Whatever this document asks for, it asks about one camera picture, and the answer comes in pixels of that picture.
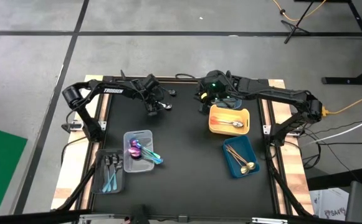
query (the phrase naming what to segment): gray floor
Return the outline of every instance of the gray floor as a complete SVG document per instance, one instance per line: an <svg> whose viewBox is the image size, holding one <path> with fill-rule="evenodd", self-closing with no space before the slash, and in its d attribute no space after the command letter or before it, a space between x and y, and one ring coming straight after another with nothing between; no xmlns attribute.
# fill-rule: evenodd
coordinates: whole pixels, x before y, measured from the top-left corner
<svg viewBox="0 0 362 224"><path fill-rule="evenodd" d="M290 17L298 17L306 3L279 0ZM354 0L362 16L362 0ZM82 0L0 0L0 30L73 30ZM90 0L82 30L211 30L286 31L272 0ZM359 32L346 4L325 4L301 26L314 32ZM0 215L12 212L31 149L70 37L0 36L0 129L28 138L17 170L1 205ZM204 76L214 69L231 70L249 78L284 79L293 89L309 89L329 110L362 98L362 86L322 85L323 76L354 77L362 72L362 39L283 37L79 37L64 87L86 74ZM68 134L61 130L69 112L60 97L37 169L25 212L48 211L60 171L60 152ZM362 104L312 126L327 129L362 119ZM325 133L319 136L337 133ZM337 141L362 141L362 128ZM362 146L334 146L350 169L362 168ZM316 147L303 148L304 157ZM332 174L346 169L329 150L317 168Z"/></svg>

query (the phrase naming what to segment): yellow bowl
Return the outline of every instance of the yellow bowl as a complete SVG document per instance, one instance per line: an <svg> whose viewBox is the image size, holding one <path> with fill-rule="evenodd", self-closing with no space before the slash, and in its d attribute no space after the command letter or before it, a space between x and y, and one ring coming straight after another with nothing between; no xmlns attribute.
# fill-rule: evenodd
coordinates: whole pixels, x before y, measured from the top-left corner
<svg viewBox="0 0 362 224"><path fill-rule="evenodd" d="M227 121L241 121L243 123L242 128L235 128L229 124L211 124L212 117L217 119L223 119ZM243 110L231 110L225 108L219 108L217 105L212 105L210 108L210 116L208 120L208 126L210 131L218 134L227 134L231 136L240 136L247 134L250 130L250 113L247 109Z"/></svg>

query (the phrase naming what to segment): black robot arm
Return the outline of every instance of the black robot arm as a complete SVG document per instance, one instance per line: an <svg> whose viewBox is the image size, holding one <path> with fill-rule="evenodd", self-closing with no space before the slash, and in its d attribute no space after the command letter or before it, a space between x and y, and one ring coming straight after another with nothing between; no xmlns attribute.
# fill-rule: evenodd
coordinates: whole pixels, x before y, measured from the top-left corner
<svg viewBox="0 0 362 224"><path fill-rule="evenodd" d="M309 91L288 90L268 86L264 80L253 80L224 74L215 70L199 79L196 98L202 102L201 111L207 113L214 103L227 98L254 100L263 99L293 105L297 109L288 120L281 124L272 124L270 143L283 146L287 133L304 124L313 124L322 119L322 103Z"/></svg>
<svg viewBox="0 0 362 224"><path fill-rule="evenodd" d="M80 90L90 90L86 97L81 95ZM159 110L171 109L170 104L162 103L165 93L174 96L174 90L166 90L160 86L159 81L152 74L146 78L139 80L113 80L112 82L103 82L90 80L89 82L79 82L70 85L62 94L68 106L79 114L83 121L83 131L91 142L99 142L103 139L103 131L98 123L98 120L92 118L85 105L90 103L94 96L101 93L123 95L131 99L139 99L145 105L145 108L150 116L157 114Z"/></svg>

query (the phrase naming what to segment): yellow cable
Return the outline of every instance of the yellow cable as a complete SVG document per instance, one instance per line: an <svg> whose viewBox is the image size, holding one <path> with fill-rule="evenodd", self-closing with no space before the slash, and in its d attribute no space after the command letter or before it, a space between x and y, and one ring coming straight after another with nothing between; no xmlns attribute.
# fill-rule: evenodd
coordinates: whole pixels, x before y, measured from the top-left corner
<svg viewBox="0 0 362 224"><path fill-rule="evenodd" d="M274 3L278 6L279 10L282 10L282 8L279 6L279 3L278 3L276 0L273 0L273 1L274 1ZM311 15L312 15L316 10L318 10L325 2L326 2L326 0L323 0L322 3L321 3L318 7L316 7L312 12L308 13L308 15L304 16L304 18L306 18L306 17L308 17L308 16L311 16ZM299 20L300 20L300 19L291 19L291 18L289 18L289 17L286 15L285 12L283 12L282 14L286 17L286 19L288 19L288 20L290 20L290 21L296 22L296 21L299 21Z"/></svg>
<svg viewBox="0 0 362 224"><path fill-rule="evenodd" d="M358 103L361 103L361 102L362 102L362 99L360 99L357 102L355 102L355 103L353 103L353 104L351 104L349 106L346 106L345 108L343 108L343 109L341 109L339 111L336 111L336 112L328 111L328 110L325 109L324 106L322 106L322 116L326 116L328 114L339 114L339 113L343 112L344 110L347 110L348 108L351 108L352 106L357 105Z"/></svg>

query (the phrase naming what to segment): blue plastic container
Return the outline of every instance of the blue plastic container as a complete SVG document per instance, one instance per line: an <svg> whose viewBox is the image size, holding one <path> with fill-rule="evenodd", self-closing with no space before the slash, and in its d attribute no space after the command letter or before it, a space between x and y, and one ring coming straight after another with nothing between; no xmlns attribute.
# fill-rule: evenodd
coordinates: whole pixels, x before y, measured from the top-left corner
<svg viewBox="0 0 362 224"><path fill-rule="evenodd" d="M230 154L226 150L226 145L230 145L235 149L235 151L243 157L247 162L254 162L255 163L255 169L250 170L247 174L241 173L241 166L236 162L236 160L233 158L232 154ZM260 170L260 165L257 162L257 158L255 157L255 153L253 151L253 148L251 147L249 138L247 136L238 136L230 139L226 139L224 141L224 145L222 146L225 154L226 161L228 163L229 170L231 171L232 176L235 178L244 177L247 175L254 174Z"/></svg>

